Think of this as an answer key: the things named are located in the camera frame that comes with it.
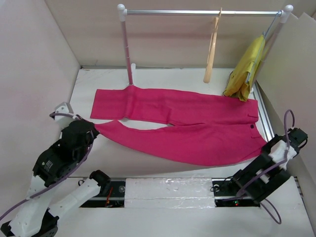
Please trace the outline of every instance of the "white wall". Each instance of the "white wall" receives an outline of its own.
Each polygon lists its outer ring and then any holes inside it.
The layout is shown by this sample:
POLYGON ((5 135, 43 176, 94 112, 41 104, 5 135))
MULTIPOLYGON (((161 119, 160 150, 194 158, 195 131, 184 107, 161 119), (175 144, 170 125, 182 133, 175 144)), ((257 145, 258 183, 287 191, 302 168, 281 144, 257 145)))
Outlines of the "white wall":
POLYGON ((300 157, 290 164, 298 176, 305 205, 316 230, 316 21, 306 14, 299 19, 291 15, 275 41, 258 76, 266 96, 265 104, 275 132, 283 134, 284 112, 291 108, 296 127, 309 136, 300 157))
MULTIPOLYGON (((313 14, 314 0, 46 0, 81 65, 124 66, 117 4, 128 9, 278 11, 313 14)), ((213 17, 128 16, 131 61, 144 67, 205 67, 213 17)), ((214 67, 233 68, 273 17, 227 17, 219 22, 214 67)))
POLYGON ((24 198, 57 138, 48 117, 70 99, 79 64, 43 0, 0 1, 0 213, 24 198))

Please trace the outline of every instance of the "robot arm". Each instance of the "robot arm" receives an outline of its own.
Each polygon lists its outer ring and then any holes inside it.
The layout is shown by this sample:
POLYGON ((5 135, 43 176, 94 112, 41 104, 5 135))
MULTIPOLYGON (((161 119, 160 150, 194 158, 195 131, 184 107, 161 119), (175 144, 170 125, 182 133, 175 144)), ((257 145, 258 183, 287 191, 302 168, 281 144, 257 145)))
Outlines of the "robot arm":
POLYGON ((284 136, 276 134, 245 169, 239 170, 229 179, 213 182, 212 191, 215 197, 233 197, 215 200, 215 203, 220 206, 234 206, 237 199, 247 197, 254 204, 260 204, 291 177, 286 164, 299 154, 307 139, 307 134, 299 128, 289 129, 284 136))
POLYGON ((14 219, 1 226, 5 236, 53 237, 58 224, 72 210, 98 195, 101 188, 109 188, 111 179, 97 170, 78 189, 49 206, 59 184, 86 160, 93 140, 99 134, 93 123, 71 115, 71 112, 70 105, 63 103, 52 114, 62 128, 61 138, 36 161, 27 198, 22 201, 14 219))

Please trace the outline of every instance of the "wooden hanger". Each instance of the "wooden hanger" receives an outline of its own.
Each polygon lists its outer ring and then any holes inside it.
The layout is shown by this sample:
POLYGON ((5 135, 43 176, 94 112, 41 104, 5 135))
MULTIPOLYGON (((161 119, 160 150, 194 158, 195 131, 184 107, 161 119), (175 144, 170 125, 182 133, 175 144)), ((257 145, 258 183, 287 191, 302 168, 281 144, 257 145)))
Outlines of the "wooden hanger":
POLYGON ((215 27, 214 32, 211 34, 211 41, 209 43, 209 49, 208 49, 208 57, 207 57, 207 66, 205 70, 205 75, 203 82, 209 83, 211 80, 212 75, 212 69, 213 69, 213 62, 214 62, 214 56, 215 56, 215 45, 216 45, 216 38, 217 38, 217 30, 218 30, 218 23, 222 15, 222 8, 219 12, 219 16, 215 17, 215 27))

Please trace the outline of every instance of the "white panel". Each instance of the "white panel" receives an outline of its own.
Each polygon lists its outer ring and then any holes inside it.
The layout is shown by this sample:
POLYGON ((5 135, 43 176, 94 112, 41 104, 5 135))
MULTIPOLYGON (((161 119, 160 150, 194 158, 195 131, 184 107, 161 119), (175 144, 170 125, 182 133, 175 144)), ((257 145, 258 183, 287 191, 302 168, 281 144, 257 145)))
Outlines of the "white panel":
MULTIPOLYGON (((46 0, 81 65, 124 66, 117 4, 135 10, 278 11, 294 5, 299 14, 316 10, 316 2, 302 0, 46 0)), ((131 61, 150 67, 205 67, 213 17, 128 16, 131 61)), ((221 17, 215 68, 234 67, 250 43, 273 17, 221 17)))
POLYGON ((315 182, 316 182, 316 21, 307 15, 299 19, 291 16, 283 27, 261 73, 258 82, 272 111, 278 118, 271 120, 274 127, 281 125, 283 114, 291 108, 295 114, 296 126, 308 135, 308 144, 300 151, 304 164, 291 165, 291 171, 298 175, 305 196, 306 207, 316 230, 315 182))
POLYGON ((215 207, 212 179, 138 178, 126 180, 126 208, 215 207))
POLYGON ((0 32, 3 213, 24 199, 38 156, 57 138, 48 114, 69 100, 79 64, 43 0, 5 1, 0 32))
MULTIPOLYGON (((205 69, 137 69, 135 85, 141 88, 166 88, 193 91, 203 94, 221 95, 226 87, 232 69, 214 69, 209 84, 203 82, 205 69)), ((97 89, 123 89, 127 86, 127 72, 124 69, 116 70, 80 70, 78 79, 71 97, 74 112, 88 119, 91 114, 95 91, 97 89)), ((89 119, 95 123, 106 120, 89 119)), ((138 129, 153 129, 163 127, 163 124, 152 122, 125 120, 126 126, 138 129)), ((261 122, 256 123, 263 134, 261 122)), ((200 170, 188 173, 172 174, 172 177, 191 177, 192 175, 210 177, 227 177, 244 168, 247 163, 200 170)), ((96 168, 101 169, 110 177, 131 177, 149 175, 149 177, 171 177, 169 172, 205 169, 207 166, 198 166, 174 162, 157 158, 142 152, 132 150, 117 144, 102 135, 95 140, 88 160, 75 173, 75 176, 89 176, 96 168)))

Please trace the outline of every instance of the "pants leg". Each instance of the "pants leg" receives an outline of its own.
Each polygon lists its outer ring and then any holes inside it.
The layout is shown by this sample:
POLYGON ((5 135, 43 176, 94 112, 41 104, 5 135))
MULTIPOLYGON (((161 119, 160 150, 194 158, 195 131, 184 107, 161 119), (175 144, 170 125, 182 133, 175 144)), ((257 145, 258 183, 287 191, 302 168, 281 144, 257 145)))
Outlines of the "pants leg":
POLYGON ((169 89, 101 90, 95 94, 92 119, 151 121, 172 125, 250 124, 258 120, 256 100, 169 89))
POLYGON ((254 124, 194 124, 138 130, 115 120, 95 127, 123 146, 173 161, 206 166, 236 164, 253 158, 266 143, 254 124))

